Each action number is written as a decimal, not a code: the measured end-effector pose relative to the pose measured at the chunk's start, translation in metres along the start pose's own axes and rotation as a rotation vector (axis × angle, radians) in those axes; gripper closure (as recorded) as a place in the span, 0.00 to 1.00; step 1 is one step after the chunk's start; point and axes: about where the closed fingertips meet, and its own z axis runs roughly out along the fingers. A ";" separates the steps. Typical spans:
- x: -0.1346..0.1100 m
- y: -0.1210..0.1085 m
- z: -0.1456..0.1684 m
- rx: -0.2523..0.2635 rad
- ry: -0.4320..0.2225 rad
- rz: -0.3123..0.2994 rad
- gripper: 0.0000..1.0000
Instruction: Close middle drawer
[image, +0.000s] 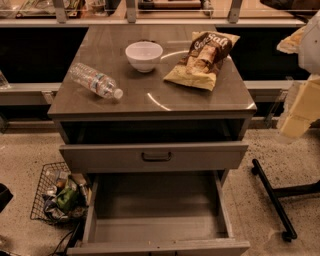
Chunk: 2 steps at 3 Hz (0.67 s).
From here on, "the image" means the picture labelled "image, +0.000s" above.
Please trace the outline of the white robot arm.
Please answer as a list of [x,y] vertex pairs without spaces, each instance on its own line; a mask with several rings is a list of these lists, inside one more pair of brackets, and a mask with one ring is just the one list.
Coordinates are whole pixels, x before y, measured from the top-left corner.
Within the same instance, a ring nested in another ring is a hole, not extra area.
[[320,119],[320,11],[306,26],[282,40],[277,49],[297,52],[299,67],[310,73],[305,82],[294,81],[289,88],[277,123],[278,141],[289,144]]

